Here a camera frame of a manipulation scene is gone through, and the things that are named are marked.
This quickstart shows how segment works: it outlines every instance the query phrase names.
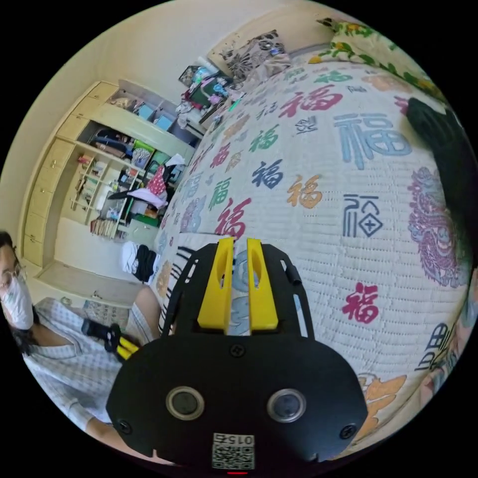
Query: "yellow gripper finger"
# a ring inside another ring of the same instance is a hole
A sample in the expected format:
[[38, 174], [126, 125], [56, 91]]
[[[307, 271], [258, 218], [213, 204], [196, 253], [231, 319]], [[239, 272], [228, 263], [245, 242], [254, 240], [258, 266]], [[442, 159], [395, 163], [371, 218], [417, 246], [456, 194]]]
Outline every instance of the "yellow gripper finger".
[[[254, 273], [258, 284], [254, 282]], [[247, 239], [247, 274], [249, 281], [249, 328], [251, 333], [277, 328], [277, 312], [270, 288], [264, 254], [258, 239]]]
[[223, 330], [225, 334], [228, 333], [231, 318], [233, 250], [233, 238], [219, 240], [198, 316], [198, 324], [203, 329]]
[[126, 340], [124, 337], [119, 338], [119, 345], [116, 347], [116, 352], [120, 357], [127, 360], [137, 350], [138, 347], [132, 344], [129, 340]]

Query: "white quilt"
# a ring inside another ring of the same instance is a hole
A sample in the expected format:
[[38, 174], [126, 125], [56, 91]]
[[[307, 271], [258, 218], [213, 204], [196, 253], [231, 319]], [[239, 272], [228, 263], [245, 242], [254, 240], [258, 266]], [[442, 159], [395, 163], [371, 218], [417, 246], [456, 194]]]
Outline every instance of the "white quilt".
[[[276, 75], [206, 134], [158, 236], [160, 300], [180, 231], [237, 238], [231, 334], [247, 334], [246, 238], [290, 256], [317, 340], [363, 386], [369, 415], [352, 451], [413, 406], [446, 353], [471, 274], [433, 156], [404, 115], [411, 96], [443, 112], [366, 65], [303, 63]], [[395, 428], [413, 414], [402, 416]]]

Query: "dark hair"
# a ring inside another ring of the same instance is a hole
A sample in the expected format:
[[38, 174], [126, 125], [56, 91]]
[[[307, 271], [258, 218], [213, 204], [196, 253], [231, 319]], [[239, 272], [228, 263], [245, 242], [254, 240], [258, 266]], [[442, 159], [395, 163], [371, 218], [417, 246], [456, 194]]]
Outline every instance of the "dark hair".
[[[16, 248], [13, 247], [13, 241], [11, 240], [10, 234], [6, 231], [0, 231], [0, 248], [2, 248], [4, 245], [8, 245], [9, 247], [12, 248], [16, 258], [16, 253], [15, 253]], [[40, 318], [33, 306], [32, 306], [32, 309], [33, 309], [33, 323], [39, 324]], [[38, 345], [38, 342], [33, 337], [32, 331], [19, 330], [19, 329], [16, 329], [15, 327], [12, 327], [10, 324], [9, 324], [9, 327], [10, 327], [11, 334], [13, 335], [13, 338], [15, 339], [16, 344], [18, 348], [20, 349], [20, 352], [24, 355], [30, 355], [31, 346]]]

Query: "face mask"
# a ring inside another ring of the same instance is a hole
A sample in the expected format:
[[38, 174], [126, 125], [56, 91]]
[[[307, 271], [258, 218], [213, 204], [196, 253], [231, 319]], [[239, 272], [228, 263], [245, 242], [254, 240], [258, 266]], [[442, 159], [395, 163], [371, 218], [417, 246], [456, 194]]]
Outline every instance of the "face mask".
[[10, 313], [13, 327], [20, 330], [31, 328], [33, 325], [33, 304], [30, 292], [22, 279], [12, 278], [2, 302]]

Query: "person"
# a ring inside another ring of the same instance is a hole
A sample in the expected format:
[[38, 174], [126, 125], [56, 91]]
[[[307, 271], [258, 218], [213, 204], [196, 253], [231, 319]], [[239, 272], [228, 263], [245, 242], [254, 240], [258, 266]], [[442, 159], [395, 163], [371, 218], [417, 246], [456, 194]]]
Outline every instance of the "person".
[[[45, 298], [32, 304], [26, 274], [10, 235], [0, 231], [0, 302], [24, 362], [45, 393], [81, 430], [120, 452], [151, 462], [129, 448], [111, 425], [106, 402], [121, 367], [104, 344], [82, 334], [84, 309]], [[129, 311], [125, 335], [144, 345], [159, 338], [160, 306], [149, 287], [142, 288]]]

